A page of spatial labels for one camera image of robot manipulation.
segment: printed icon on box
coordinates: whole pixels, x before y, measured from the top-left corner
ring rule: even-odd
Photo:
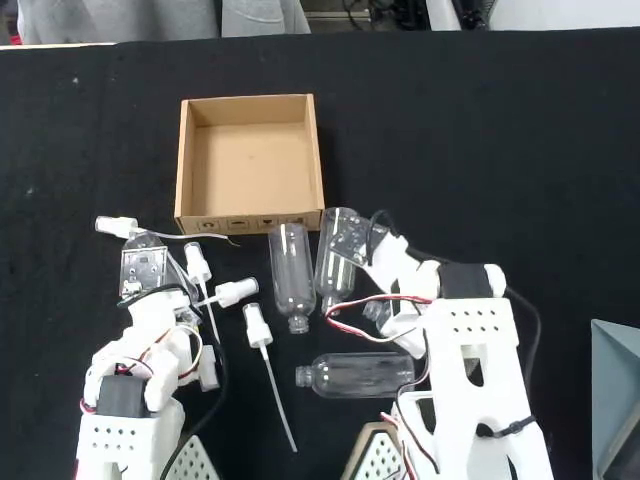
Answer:
[[[204,221],[200,224],[200,231],[201,232],[209,232],[209,231],[214,231],[214,230],[220,230],[220,224],[217,221],[211,221],[211,220],[207,220]]]
[[[271,228],[278,223],[277,218],[260,218],[258,219],[258,228]]]
[[[304,225],[304,217],[286,217],[285,223],[300,223]]]
[[[228,220],[227,226],[229,230],[247,230],[249,228],[249,220]]]

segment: plastic bottle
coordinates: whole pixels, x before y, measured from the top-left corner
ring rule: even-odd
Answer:
[[[414,380],[413,359],[393,352],[327,353],[296,368],[296,385],[325,398],[393,397]]]
[[[316,306],[307,229],[296,223],[269,232],[273,294],[278,310],[289,318],[291,333],[309,331],[308,315]]]
[[[316,290],[322,295],[322,313],[353,293],[356,268],[330,249],[331,240],[342,233],[346,221],[357,217],[350,208],[328,208],[322,216],[318,257],[316,258]]]

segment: cardboard box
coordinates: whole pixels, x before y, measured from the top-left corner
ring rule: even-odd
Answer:
[[[184,233],[317,230],[323,209],[313,95],[182,102],[175,220]]]

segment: black tablecloth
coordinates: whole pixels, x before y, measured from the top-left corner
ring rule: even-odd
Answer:
[[[316,95],[327,205],[386,207],[412,245],[498,263],[539,306],[533,410],[556,478],[587,478],[589,322],[637,323],[639,44],[630,29],[0,53],[3,478],[71,474],[83,374],[129,322],[115,308],[121,243],[92,221],[128,215],[175,230],[180,100],[297,92]],[[389,401],[322,399],[295,387],[294,369],[372,347],[318,317],[309,335],[288,334],[266,237],[241,249],[203,243],[217,282],[255,275],[263,287],[300,447],[290,453],[262,359],[231,308],[218,318],[230,397],[201,435],[212,459],[225,478],[338,478],[362,424]],[[371,291],[361,275],[359,293]],[[526,348],[531,321],[518,311],[517,323]],[[215,396],[197,390],[179,395],[188,423]]]

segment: person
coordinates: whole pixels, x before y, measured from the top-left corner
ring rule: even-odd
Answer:
[[[24,44],[33,45],[310,30],[300,0],[18,0],[18,31]]]

